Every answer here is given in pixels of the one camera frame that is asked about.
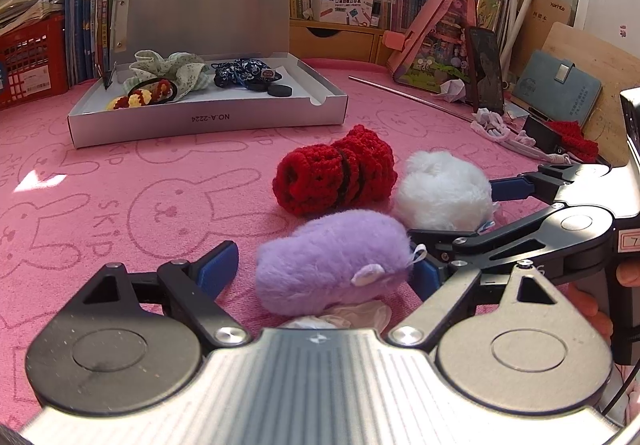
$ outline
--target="red knitted object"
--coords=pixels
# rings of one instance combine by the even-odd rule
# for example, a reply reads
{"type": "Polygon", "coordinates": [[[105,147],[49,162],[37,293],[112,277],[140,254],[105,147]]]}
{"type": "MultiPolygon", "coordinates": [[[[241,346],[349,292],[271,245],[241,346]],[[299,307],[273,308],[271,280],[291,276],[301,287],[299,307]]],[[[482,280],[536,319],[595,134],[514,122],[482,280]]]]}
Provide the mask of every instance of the red knitted object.
{"type": "Polygon", "coordinates": [[[578,122],[547,122],[547,125],[562,136],[562,146],[575,154],[585,164],[594,164],[598,157],[598,143],[586,140],[578,122]]]}
{"type": "Polygon", "coordinates": [[[357,125],[330,146],[287,154],[278,164],[273,193],[291,214],[321,215],[387,199],[397,179],[391,147],[357,125]]]}

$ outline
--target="red crochet flower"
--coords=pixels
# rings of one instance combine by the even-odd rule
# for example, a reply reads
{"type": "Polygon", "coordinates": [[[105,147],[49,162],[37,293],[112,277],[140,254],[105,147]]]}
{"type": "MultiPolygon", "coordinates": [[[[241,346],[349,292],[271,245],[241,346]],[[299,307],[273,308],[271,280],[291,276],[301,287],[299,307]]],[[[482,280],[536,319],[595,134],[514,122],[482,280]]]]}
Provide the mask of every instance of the red crochet flower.
{"type": "Polygon", "coordinates": [[[287,154],[278,164],[273,193],[289,213],[321,215],[387,199],[397,179],[391,147],[357,125],[330,146],[307,146],[287,154]]]}

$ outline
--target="cardboard box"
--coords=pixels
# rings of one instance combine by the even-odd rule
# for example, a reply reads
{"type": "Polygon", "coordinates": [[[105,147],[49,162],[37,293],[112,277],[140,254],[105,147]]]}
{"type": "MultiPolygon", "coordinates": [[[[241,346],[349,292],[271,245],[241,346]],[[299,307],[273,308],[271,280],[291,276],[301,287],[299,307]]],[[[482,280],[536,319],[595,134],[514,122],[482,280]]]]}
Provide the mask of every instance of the cardboard box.
{"type": "Polygon", "coordinates": [[[314,19],[321,22],[371,25],[373,0],[312,0],[314,19]]]}
{"type": "Polygon", "coordinates": [[[347,95],[288,53],[289,0],[114,0],[111,35],[116,63],[108,89],[95,83],[68,115],[76,148],[160,136],[342,124],[347,95]],[[199,54],[210,65],[238,57],[265,61],[283,75],[288,98],[213,82],[178,102],[106,111],[123,95],[139,50],[167,57],[199,54]]]}
{"type": "Polygon", "coordinates": [[[555,22],[568,24],[571,5],[563,0],[532,0],[511,51],[509,71],[522,75],[531,54],[542,50],[555,22]]]}

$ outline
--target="red plastic basket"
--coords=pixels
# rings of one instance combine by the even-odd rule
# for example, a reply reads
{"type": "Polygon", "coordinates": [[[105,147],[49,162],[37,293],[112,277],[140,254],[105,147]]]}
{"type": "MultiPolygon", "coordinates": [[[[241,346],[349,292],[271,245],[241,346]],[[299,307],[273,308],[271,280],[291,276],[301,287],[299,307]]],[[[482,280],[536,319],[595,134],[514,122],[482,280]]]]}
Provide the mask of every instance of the red plastic basket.
{"type": "Polygon", "coordinates": [[[65,16],[0,37],[0,110],[68,91],[65,16]]]}

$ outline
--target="stuffed toy ear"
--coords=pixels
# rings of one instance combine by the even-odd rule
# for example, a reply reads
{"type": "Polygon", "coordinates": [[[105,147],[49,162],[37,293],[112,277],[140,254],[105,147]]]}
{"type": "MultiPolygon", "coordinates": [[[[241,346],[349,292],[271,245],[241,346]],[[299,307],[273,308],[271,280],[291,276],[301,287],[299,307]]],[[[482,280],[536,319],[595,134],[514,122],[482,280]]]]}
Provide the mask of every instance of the stuffed toy ear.
{"type": "Polygon", "coordinates": [[[354,286],[366,286],[372,282],[376,282],[380,277],[385,275],[385,269],[380,265],[366,265],[359,269],[351,279],[354,286]]]}

